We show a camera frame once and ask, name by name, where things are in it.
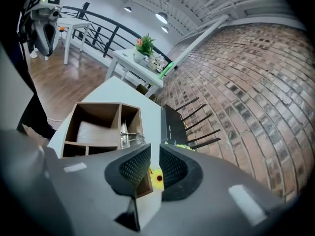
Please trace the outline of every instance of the green leaves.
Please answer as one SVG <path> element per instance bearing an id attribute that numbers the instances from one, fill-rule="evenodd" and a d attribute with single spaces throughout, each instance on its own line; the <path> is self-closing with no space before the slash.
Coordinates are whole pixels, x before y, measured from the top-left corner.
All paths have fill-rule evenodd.
<path id="1" fill-rule="evenodd" d="M 136 44 L 137 51 L 143 55 L 150 57 L 153 54 L 154 39 L 149 37 L 149 34 L 148 34 L 146 36 L 143 36 L 141 40 L 142 40 L 142 45 Z"/>

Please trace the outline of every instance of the brick wall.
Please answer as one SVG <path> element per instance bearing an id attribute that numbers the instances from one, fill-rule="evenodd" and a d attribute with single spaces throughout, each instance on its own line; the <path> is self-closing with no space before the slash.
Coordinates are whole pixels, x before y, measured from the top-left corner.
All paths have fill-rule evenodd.
<path id="1" fill-rule="evenodd" d="M 178 44 L 174 59 L 194 39 Z M 182 60 L 157 102 L 192 113 L 189 139 L 221 129 L 221 140 L 198 150 L 223 158 L 286 200 L 305 185 L 314 164 L 314 50 L 301 30 L 248 24 L 217 30 Z"/>

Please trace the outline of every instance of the small white table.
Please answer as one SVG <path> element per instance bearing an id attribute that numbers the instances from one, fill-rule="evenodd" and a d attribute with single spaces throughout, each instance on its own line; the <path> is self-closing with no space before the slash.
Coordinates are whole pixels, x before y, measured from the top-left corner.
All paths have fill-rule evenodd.
<path id="1" fill-rule="evenodd" d="M 143 135 L 146 143 L 151 144 L 151 169 L 160 169 L 159 144 L 161 142 L 161 107 L 152 100 L 124 83 L 117 77 L 112 77 L 101 84 L 85 99 L 85 102 L 122 102 L 141 109 Z M 67 116 L 50 140 L 48 147 L 53 148 L 60 158 L 63 139 L 69 126 L 70 118 Z M 161 205 L 161 191 L 136 199 L 139 224 L 143 228 L 156 214 Z"/>
<path id="2" fill-rule="evenodd" d="M 113 60 L 107 71 L 105 81 L 113 76 L 117 63 L 125 67 L 125 74 L 122 76 L 121 80 L 124 80 L 126 73 L 130 70 L 152 86 L 145 94 L 146 97 L 150 97 L 158 88 L 163 87 L 163 80 L 159 79 L 158 74 L 139 65 L 133 60 L 133 49 L 113 51 Z"/>
<path id="3" fill-rule="evenodd" d="M 81 52 L 91 23 L 82 19 L 68 17 L 68 18 L 59 18 L 57 20 L 57 24 L 60 27 L 68 28 L 67 36 L 65 38 L 65 50 L 64 50 L 64 61 L 63 61 L 64 64 L 67 65 L 68 60 L 69 60 L 69 47 L 70 47 L 70 40 L 71 40 L 72 32 L 76 29 L 86 27 L 84 36 L 82 38 L 81 47 L 80 47 L 80 52 Z"/>

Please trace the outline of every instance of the ceiling light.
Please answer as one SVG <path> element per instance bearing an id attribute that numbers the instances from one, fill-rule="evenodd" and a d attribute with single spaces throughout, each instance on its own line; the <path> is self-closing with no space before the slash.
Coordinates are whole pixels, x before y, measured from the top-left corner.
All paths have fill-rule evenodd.
<path id="1" fill-rule="evenodd" d="M 156 17 L 163 23 L 167 24 L 167 15 L 164 12 L 157 13 Z"/>
<path id="2" fill-rule="evenodd" d="M 126 11 L 131 12 L 131 8 L 129 6 L 124 8 Z"/>
<path id="3" fill-rule="evenodd" d="M 163 31 L 165 31 L 166 33 L 168 33 L 168 27 L 167 26 L 162 26 L 161 27 Z"/>

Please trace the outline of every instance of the potted plant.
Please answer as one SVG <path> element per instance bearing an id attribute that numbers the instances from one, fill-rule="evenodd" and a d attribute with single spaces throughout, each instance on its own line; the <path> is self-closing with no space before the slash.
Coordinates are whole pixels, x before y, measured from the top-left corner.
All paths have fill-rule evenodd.
<path id="1" fill-rule="evenodd" d="M 159 54 L 157 57 L 151 57 L 147 66 L 151 69 L 151 70 L 158 70 L 158 72 L 162 71 L 162 67 L 161 64 L 163 63 L 164 58 L 161 54 Z"/>
<path id="2" fill-rule="evenodd" d="M 141 39 L 136 40 L 134 60 L 139 62 L 145 58 L 150 57 L 153 54 L 153 41 L 154 39 L 149 37 L 149 34 L 143 36 Z"/>

